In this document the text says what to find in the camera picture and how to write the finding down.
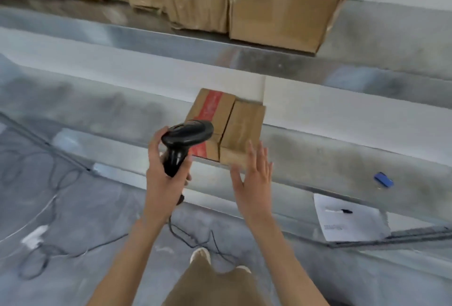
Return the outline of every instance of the beige pants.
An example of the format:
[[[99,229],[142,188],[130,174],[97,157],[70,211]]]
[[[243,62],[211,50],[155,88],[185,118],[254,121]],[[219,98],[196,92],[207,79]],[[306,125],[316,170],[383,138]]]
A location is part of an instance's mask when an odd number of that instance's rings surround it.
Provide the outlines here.
[[[253,276],[244,269],[225,274],[213,270],[206,258],[196,256],[167,296],[163,306],[264,306]]]

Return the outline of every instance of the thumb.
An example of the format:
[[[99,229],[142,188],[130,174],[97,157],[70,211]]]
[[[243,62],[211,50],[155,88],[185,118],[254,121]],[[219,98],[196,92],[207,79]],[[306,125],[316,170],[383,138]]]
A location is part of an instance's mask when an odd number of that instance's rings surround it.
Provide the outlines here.
[[[242,178],[240,177],[240,167],[232,165],[230,168],[230,178],[232,179],[232,187],[235,192],[239,192],[243,188]]]
[[[180,165],[179,170],[177,171],[176,175],[172,178],[172,180],[175,180],[177,183],[181,183],[182,185],[185,184],[185,180],[187,179],[187,176],[190,173],[190,168],[192,166],[192,156],[188,155],[184,162],[182,162],[182,165]]]

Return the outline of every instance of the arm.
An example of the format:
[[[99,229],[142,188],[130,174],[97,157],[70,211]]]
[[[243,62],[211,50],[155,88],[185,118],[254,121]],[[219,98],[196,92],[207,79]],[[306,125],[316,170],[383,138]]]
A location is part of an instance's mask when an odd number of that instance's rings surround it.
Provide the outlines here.
[[[179,200],[192,163],[188,156],[173,178],[165,174],[159,157],[159,143],[167,127],[155,133],[149,143],[149,169],[143,216],[130,231],[124,248],[97,286],[87,306],[130,306],[140,285],[154,241]]]
[[[235,199],[267,263],[283,306],[328,306],[325,298],[298,262],[272,216],[273,164],[268,149],[259,144],[257,153],[248,143],[245,181],[240,168],[231,168]]]

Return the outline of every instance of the person's left hand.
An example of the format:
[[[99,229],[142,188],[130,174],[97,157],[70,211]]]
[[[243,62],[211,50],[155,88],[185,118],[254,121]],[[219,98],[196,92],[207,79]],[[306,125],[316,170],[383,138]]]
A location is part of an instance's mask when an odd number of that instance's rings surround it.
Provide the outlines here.
[[[148,147],[149,169],[146,172],[147,192],[143,211],[143,222],[145,224],[163,226],[176,207],[184,185],[187,183],[186,180],[191,180],[191,155],[185,158],[173,178],[165,173],[160,158],[159,144],[167,131],[168,127],[157,131]]]

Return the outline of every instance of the forearm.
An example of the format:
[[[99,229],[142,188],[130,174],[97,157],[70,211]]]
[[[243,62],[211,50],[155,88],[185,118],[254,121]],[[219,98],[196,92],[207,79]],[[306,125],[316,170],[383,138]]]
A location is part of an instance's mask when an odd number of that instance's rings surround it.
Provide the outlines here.
[[[272,217],[249,222],[283,306],[328,306]]]
[[[107,275],[97,286],[87,306],[130,306],[161,225],[145,226],[138,220],[124,248],[116,256]]]

